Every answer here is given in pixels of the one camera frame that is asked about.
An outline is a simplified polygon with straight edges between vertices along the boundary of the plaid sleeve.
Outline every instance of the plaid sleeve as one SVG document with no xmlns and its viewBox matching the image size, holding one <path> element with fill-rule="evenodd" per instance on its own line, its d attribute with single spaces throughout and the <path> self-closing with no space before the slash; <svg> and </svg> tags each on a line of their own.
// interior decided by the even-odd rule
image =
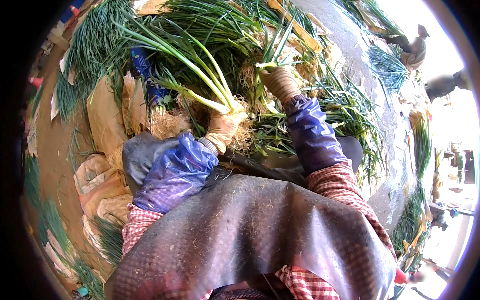
<svg viewBox="0 0 480 300">
<path fill-rule="evenodd" d="M 285 265 L 275 273 L 296 300 L 340 300 L 325 280 L 305 269 Z"/>
<path fill-rule="evenodd" d="M 373 209 L 360 196 L 357 179 L 353 173 L 352 161 L 350 159 L 310 174 L 307 177 L 307 182 L 310 191 L 351 206 L 364 214 L 396 261 L 395 250 L 390 237 L 382 224 L 380 224 Z"/>
<path fill-rule="evenodd" d="M 123 236 L 122 259 L 135 246 L 145 231 L 163 214 L 143 210 L 133 204 L 128 204 L 128 222 L 121 232 Z"/>
</svg>

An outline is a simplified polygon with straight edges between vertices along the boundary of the gloved hand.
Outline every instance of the gloved hand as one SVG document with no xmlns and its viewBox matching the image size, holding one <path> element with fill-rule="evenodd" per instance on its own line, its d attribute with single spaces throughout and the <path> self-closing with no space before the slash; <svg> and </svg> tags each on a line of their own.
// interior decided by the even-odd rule
<svg viewBox="0 0 480 300">
<path fill-rule="evenodd" d="M 282 105 L 294 96 L 301 94 L 295 77 L 286 68 L 269 67 L 260 71 L 259 75 L 264 85 L 280 100 Z"/>
<path fill-rule="evenodd" d="M 210 116 L 210 125 L 208 126 L 208 131 L 205 138 L 216 147 L 219 154 L 223 155 L 227 149 L 227 146 L 232 142 L 233 136 L 237 132 L 239 124 L 246 119 L 247 114 L 240 104 L 238 104 L 236 108 L 226 115 L 222 115 L 214 110 Z"/>
</svg>

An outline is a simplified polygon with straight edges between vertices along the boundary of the paper bag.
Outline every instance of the paper bag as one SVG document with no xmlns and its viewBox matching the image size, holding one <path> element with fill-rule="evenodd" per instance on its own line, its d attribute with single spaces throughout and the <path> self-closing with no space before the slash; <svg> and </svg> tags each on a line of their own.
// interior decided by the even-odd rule
<svg viewBox="0 0 480 300">
<path fill-rule="evenodd" d="M 103 77 L 86 103 L 96 149 L 105 155 L 127 140 L 123 116 L 110 84 L 108 76 Z"/>
<path fill-rule="evenodd" d="M 142 80 L 135 80 L 128 71 L 123 77 L 123 123 L 127 134 L 139 134 L 147 128 L 147 106 Z"/>
</svg>

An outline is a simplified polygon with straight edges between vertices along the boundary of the pants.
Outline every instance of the pants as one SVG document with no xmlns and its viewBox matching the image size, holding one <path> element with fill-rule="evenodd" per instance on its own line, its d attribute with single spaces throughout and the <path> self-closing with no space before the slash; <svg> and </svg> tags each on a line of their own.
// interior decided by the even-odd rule
<svg viewBox="0 0 480 300">
<path fill-rule="evenodd" d="M 386 37 L 385 41 L 387 44 L 397 44 L 402 48 L 403 52 L 412 53 L 412 48 L 410 47 L 410 42 L 406 36 L 395 36 L 395 37 Z"/>
</svg>

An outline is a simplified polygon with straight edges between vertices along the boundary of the person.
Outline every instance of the person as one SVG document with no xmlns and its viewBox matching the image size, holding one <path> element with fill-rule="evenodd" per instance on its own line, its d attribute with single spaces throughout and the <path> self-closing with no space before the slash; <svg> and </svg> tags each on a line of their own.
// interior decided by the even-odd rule
<svg viewBox="0 0 480 300">
<path fill-rule="evenodd" d="M 409 43 L 406 36 L 385 38 L 388 44 L 397 44 L 402 48 L 403 53 L 400 56 L 400 61 L 409 71 L 418 70 L 425 61 L 427 54 L 425 39 L 430 37 L 430 35 L 428 34 L 427 29 L 420 24 L 418 26 L 418 33 L 419 36 L 415 38 L 413 43 Z"/>
<path fill-rule="evenodd" d="M 352 161 L 318 100 L 301 94 L 288 69 L 260 77 L 285 108 L 308 189 L 270 179 L 251 161 L 243 171 L 252 167 L 263 178 L 232 174 L 235 168 L 217 172 L 247 117 L 241 108 L 212 113 L 199 141 L 187 132 L 136 141 L 130 151 L 131 139 L 125 173 L 143 183 L 129 205 L 122 261 L 105 284 L 108 299 L 387 297 L 396 274 L 393 245 L 362 199 Z M 150 162 L 133 164 L 135 153 Z"/>
<path fill-rule="evenodd" d="M 436 98 L 445 97 L 453 92 L 456 87 L 470 91 L 473 88 L 465 68 L 453 75 L 442 75 L 429 80 L 425 85 L 425 90 L 430 102 L 433 103 Z"/>
<path fill-rule="evenodd" d="M 445 209 L 435 203 L 430 203 L 429 206 L 432 212 L 432 226 L 437 226 L 445 231 L 448 228 L 445 220 Z"/>
</svg>

